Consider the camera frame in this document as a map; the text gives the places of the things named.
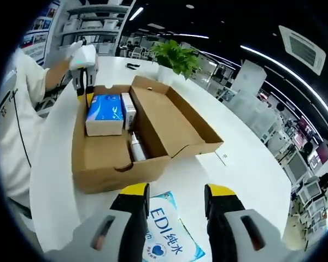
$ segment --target poster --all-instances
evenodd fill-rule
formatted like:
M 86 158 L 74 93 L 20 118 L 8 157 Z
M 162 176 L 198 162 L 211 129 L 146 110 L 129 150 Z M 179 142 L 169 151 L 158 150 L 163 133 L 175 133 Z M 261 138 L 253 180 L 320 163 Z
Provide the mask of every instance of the poster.
M 31 56 L 38 64 L 44 62 L 46 42 L 51 24 L 56 19 L 55 14 L 59 7 L 60 1 L 53 1 L 48 7 L 44 8 L 24 35 L 20 44 L 23 52 Z

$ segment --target cardboard box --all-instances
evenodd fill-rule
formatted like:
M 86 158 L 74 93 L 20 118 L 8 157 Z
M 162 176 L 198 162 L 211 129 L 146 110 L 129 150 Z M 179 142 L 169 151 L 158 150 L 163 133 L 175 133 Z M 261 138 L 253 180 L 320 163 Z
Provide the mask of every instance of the cardboard box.
M 120 95 L 94 96 L 85 121 L 88 136 L 121 135 L 124 118 Z
M 136 108 L 133 105 L 129 93 L 121 94 L 122 107 L 124 109 L 124 129 L 131 130 L 132 122 L 136 115 Z
M 72 145 L 75 185 L 85 193 L 121 189 L 130 184 L 157 180 L 171 158 L 214 152 L 222 139 L 208 123 L 171 87 L 136 76 L 132 85 L 96 86 L 95 94 L 128 92 L 137 114 L 138 132 L 147 160 L 134 162 L 129 134 L 88 137 L 87 109 L 81 99 Z

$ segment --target white pot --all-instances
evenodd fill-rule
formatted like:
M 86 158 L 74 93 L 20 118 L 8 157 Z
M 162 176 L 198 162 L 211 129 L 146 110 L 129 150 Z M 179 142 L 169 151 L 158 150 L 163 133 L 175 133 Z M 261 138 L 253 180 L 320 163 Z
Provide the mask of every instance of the white pot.
M 165 85 L 170 86 L 174 80 L 175 73 L 172 69 L 164 67 L 162 65 L 159 66 L 158 69 L 158 82 L 162 82 Z

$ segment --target white glove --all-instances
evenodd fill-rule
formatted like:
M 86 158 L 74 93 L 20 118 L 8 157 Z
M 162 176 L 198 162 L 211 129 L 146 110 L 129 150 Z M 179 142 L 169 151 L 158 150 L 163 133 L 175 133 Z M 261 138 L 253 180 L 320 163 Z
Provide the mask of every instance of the white glove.
M 74 56 L 77 49 L 81 48 L 82 45 L 83 45 L 83 41 L 81 40 L 71 44 L 66 51 L 66 60 L 70 60 Z

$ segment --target desk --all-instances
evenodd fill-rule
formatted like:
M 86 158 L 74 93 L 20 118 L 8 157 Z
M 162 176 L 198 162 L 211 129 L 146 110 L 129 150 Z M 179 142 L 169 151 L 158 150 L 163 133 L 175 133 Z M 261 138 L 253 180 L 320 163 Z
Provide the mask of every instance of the desk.
M 137 70 L 126 63 L 140 64 Z M 156 78 L 158 64 L 123 57 L 100 57 L 96 84 L 130 84 L 135 75 Z M 178 159 L 162 177 L 151 183 L 151 195 L 171 190 L 180 217 L 211 261 L 204 217 L 204 185 L 216 183 L 234 190 L 246 209 L 255 209 L 283 235 L 289 210 L 291 185 L 272 154 L 229 109 L 191 80 L 173 73 L 173 88 L 185 98 L 223 138 L 216 153 Z M 60 95 L 45 121 L 39 150 L 31 171 L 31 211 L 43 251 L 60 249 L 72 238 L 80 222 L 107 209 L 118 190 L 85 195 L 74 188 L 71 150 L 78 100 L 71 83 Z

